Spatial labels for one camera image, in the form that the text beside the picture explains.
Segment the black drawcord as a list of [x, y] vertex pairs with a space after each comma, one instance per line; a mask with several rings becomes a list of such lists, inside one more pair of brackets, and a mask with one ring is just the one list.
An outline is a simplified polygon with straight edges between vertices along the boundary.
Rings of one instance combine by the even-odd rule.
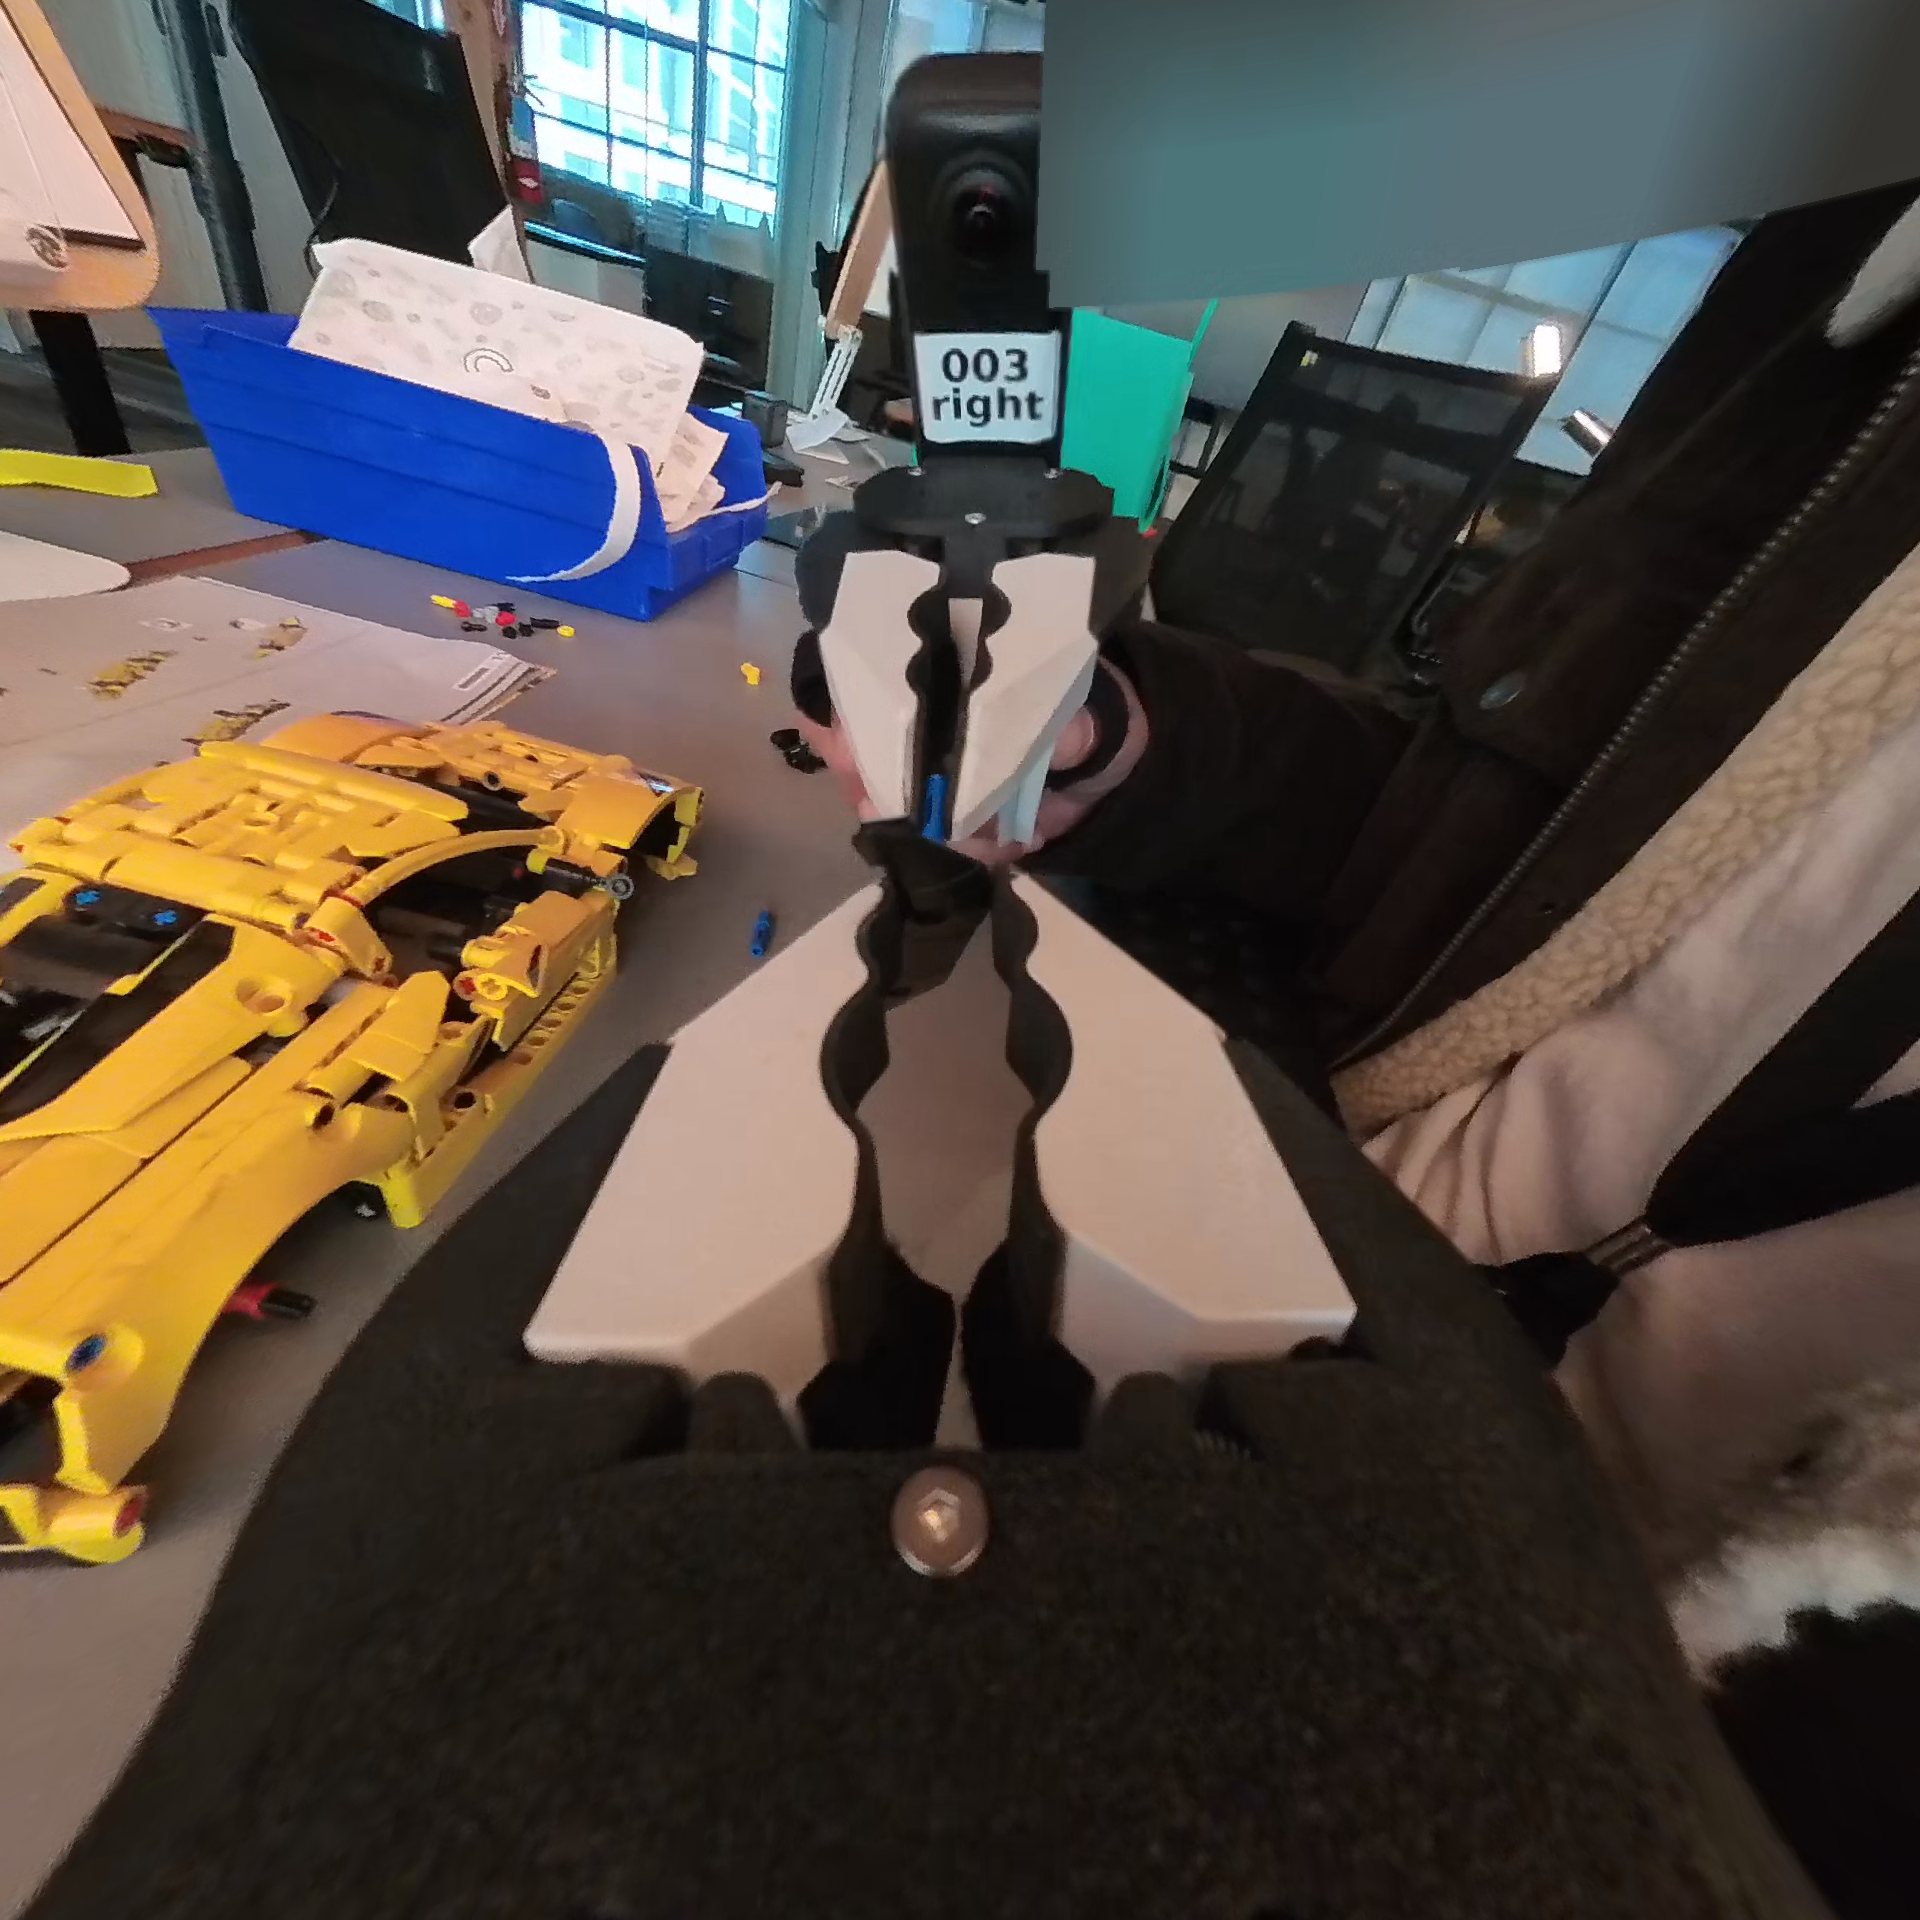
[[1556, 1365], [1571, 1337], [1646, 1266], [1810, 1224], [1915, 1183], [1916, 1092], [1905, 1092], [1751, 1144], [1692, 1142], [1622, 1230], [1586, 1249], [1485, 1263], [1477, 1272], [1533, 1352]]

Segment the black curved brick piece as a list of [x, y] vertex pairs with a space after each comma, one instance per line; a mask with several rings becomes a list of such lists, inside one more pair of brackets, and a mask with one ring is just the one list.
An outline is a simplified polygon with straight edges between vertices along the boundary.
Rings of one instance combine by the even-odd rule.
[[875, 904], [856, 933], [875, 996], [899, 1006], [939, 988], [987, 914], [993, 877], [908, 822], [864, 824], [852, 852], [879, 884]]

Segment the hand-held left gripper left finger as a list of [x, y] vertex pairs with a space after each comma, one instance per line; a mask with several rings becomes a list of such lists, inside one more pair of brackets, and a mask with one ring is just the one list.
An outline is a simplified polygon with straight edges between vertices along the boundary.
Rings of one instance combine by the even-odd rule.
[[888, 1068], [866, 884], [672, 1037], [523, 1331], [548, 1365], [746, 1375], [782, 1412], [875, 1335], [861, 1103]]

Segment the open instruction booklet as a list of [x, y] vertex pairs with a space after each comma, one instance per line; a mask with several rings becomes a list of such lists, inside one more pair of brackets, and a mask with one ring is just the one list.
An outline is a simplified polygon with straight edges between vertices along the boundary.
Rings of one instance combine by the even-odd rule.
[[158, 579], [3, 612], [3, 743], [132, 723], [198, 743], [261, 706], [261, 725], [306, 711], [403, 723], [482, 719], [553, 678], [493, 641], [422, 636], [214, 579]]

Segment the grey desk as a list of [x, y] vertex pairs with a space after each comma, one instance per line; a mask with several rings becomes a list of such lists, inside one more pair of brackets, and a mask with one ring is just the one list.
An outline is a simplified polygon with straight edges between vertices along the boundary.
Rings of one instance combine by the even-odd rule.
[[788, 673], [802, 617], [788, 551], [748, 547], [732, 575], [653, 622], [570, 622], [573, 641], [523, 644], [553, 677], [507, 723], [704, 786], [699, 877], [653, 883], [626, 904], [617, 983], [419, 1230], [333, 1197], [271, 1244], [258, 1281], [310, 1296], [315, 1310], [215, 1329], [144, 1467], [141, 1550], [112, 1571], [5, 1557], [5, 1915], [33, 1902], [126, 1768], [277, 1456], [393, 1285], [640, 1045], [752, 974], [760, 909], [799, 933], [861, 880], [831, 780], [793, 775], [767, 740], [795, 723]]

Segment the cream hoodie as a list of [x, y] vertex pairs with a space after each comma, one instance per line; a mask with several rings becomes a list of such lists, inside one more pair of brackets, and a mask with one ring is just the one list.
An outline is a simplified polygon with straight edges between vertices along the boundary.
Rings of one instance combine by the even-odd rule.
[[1915, 829], [1807, 822], [1624, 987], [1392, 1121], [1368, 1159], [1477, 1263], [1643, 1224], [1558, 1383], [1619, 1478], [1702, 1677], [1801, 1618], [1915, 1614], [1915, 1190], [1723, 1243], [1650, 1211], [1770, 1048], [1915, 903]]

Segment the wooden desk lamp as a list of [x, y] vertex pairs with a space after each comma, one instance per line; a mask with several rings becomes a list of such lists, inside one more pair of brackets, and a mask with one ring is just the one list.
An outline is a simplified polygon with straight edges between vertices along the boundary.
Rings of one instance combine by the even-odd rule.
[[826, 363], [810, 408], [788, 422], [790, 453], [826, 457], [846, 433], [893, 436], [908, 428], [912, 400], [893, 279], [893, 188], [887, 159], [879, 159], [861, 187], [841, 249], [816, 251]]

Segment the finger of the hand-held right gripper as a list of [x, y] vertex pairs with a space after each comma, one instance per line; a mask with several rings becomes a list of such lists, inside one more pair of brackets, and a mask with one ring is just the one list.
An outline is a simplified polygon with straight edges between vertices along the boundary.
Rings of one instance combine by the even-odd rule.
[[908, 612], [937, 585], [939, 566], [929, 560], [856, 551], [842, 563], [821, 634], [831, 709], [879, 822], [908, 818], [920, 795], [920, 697], [908, 667], [921, 639]]
[[987, 611], [1003, 612], [1003, 620], [977, 645], [986, 669], [964, 701], [951, 844], [989, 825], [1011, 846], [1034, 837], [1058, 738], [1092, 692], [1094, 585], [1092, 556], [1017, 556], [995, 564]]

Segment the yellow and black loose bricks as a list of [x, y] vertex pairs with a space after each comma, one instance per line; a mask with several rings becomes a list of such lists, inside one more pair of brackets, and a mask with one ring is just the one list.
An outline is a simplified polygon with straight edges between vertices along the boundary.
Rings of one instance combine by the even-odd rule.
[[[772, 703], [775, 697], [788, 697], [790, 689], [784, 682], [775, 678], [772, 669], [765, 669], [753, 662], [739, 664], [739, 677], [748, 689], [765, 689], [767, 701]], [[813, 717], [804, 715], [799, 706], [795, 706], [788, 715], [788, 725], [775, 730], [770, 734], [772, 748], [784, 759], [784, 766], [802, 775], [821, 775], [828, 771], [826, 758], [817, 752], [821, 745], [821, 730], [816, 728]]]

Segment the teal plastic bin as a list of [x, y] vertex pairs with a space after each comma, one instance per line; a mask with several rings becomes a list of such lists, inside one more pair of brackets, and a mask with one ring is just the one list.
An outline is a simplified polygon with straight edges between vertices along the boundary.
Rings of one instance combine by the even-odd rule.
[[1161, 513], [1194, 363], [1213, 312], [1216, 303], [1207, 303], [1190, 339], [1094, 310], [1072, 316], [1061, 467], [1105, 485], [1115, 516], [1129, 518], [1139, 533]]

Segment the person's right forearm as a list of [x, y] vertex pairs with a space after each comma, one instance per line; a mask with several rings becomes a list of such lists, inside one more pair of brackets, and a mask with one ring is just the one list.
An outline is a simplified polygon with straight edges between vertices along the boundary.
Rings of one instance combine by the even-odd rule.
[[1111, 894], [1224, 900], [1302, 926], [1412, 750], [1407, 711], [1218, 641], [1125, 620], [1102, 644], [1147, 748], [1129, 780], [1034, 875]]

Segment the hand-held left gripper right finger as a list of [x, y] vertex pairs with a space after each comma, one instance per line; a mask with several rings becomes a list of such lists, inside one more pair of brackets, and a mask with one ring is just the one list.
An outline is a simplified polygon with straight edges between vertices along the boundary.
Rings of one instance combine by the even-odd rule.
[[1094, 1390], [1340, 1340], [1355, 1304], [1224, 1031], [1025, 877], [993, 931], [1040, 1337]]

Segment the wooden instruction board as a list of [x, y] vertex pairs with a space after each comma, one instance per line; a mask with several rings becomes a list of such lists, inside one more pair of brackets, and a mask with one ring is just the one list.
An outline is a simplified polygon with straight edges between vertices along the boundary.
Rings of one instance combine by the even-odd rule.
[[36, 4], [3, 6], [3, 305], [146, 303], [160, 249], [144, 196]]

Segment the patterned white paper bag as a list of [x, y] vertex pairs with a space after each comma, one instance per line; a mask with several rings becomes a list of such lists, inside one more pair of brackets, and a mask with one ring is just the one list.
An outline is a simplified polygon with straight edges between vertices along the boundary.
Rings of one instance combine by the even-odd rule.
[[588, 579], [619, 564], [640, 536], [644, 477], [669, 536], [765, 508], [767, 494], [723, 494], [722, 456], [742, 444], [690, 413], [704, 345], [626, 310], [490, 272], [507, 254], [509, 223], [501, 215], [482, 229], [485, 251], [470, 267], [367, 240], [320, 245], [290, 345], [600, 439], [612, 510], [596, 549], [520, 585]]

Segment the yellow brick toy car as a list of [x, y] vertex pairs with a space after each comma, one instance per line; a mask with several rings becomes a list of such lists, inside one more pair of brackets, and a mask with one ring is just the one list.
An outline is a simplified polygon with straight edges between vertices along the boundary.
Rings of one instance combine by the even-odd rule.
[[207, 740], [12, 839], [3, 1550], [116, 1566], [134, 1474], [336, 1195], [414, 1230], [581, 1030], [706, 794], [501, 723]]

